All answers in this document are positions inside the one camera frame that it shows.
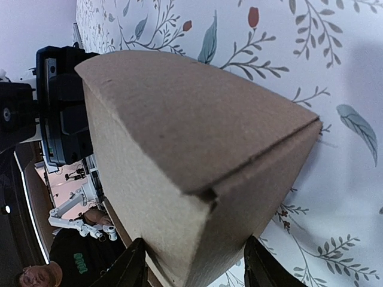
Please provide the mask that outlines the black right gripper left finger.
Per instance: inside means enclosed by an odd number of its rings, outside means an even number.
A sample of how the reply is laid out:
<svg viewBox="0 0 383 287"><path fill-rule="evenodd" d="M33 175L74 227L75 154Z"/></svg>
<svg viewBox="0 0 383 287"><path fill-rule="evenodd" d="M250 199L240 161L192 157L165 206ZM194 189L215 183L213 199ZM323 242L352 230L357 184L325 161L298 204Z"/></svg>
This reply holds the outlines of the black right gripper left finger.
<svg viewBox="0 0 383 287"><path fill-rule="evenodd" d="M135 239L94 287L144 287L147 285L145 242Z"/></svg>

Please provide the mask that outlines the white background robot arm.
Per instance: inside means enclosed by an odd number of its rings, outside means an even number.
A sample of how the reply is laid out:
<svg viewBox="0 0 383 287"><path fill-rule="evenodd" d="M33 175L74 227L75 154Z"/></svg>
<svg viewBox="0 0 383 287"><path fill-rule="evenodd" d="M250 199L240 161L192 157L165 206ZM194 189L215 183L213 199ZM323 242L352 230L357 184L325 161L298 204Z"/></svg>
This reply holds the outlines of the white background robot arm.
<svg viewBox="0 0 383 287"><path fill-rule="evenodd" d="M120 221L115 218L117 226L113 224L94 224L86 222L83 215L76 219L63 219L62 216L74 206L95 195L94 189L86 190L81 187L73 193L62 205L50 211L49 223L57 228L75 230L77 234L86 238L91 236L104 241L106 238L115 241L121 238L127 250L117 259L116 263L101 275L93 286L160 286L159 280L149 270L146 259L148 245L144 239L132 240L122 229ZM305 284L292 276L258 241L254 236L247 238L244 245L244 285L245 286L304 286Z"/></svg>

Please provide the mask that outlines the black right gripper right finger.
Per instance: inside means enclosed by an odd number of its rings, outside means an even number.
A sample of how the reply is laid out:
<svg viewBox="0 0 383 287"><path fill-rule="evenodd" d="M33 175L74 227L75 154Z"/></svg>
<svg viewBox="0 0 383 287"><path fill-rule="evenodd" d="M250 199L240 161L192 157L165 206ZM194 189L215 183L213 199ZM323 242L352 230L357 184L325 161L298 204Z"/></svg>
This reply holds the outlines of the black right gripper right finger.
<svg viewBox="0 0 383 287"><path fill-rule="evenodd" d="M246 241L244 263L245 287L305 287L254 236Z"/></svg>

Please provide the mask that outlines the brown cardboard box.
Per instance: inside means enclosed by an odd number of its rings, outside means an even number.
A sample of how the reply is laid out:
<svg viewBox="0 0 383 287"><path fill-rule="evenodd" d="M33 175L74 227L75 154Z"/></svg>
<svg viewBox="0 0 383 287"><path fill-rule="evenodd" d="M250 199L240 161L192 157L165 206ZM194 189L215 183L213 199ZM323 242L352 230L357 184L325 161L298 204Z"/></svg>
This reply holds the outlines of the brown cardboard box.
<svg viewBox="0 0 383 287"><path fill-rule="evenodd" d="M104 193L163 286L207 286L264 231L322 122L189 57L118 51L75 67Z"/></svg>

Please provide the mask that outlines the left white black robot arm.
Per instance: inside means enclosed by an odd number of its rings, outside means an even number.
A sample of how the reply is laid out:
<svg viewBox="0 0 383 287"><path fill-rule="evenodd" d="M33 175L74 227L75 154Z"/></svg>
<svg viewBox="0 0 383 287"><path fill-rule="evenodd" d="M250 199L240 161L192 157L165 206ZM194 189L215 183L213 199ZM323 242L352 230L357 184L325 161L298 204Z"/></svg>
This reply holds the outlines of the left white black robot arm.
<svg viewBox="0 0 383 287"><path fill-rule="evenodd" d="M12 82L1 71L1 152L41 141L50 166L64 166L93 154L83 80L75 67L95 57L78 47L37 51L28 80Z"/></svg>

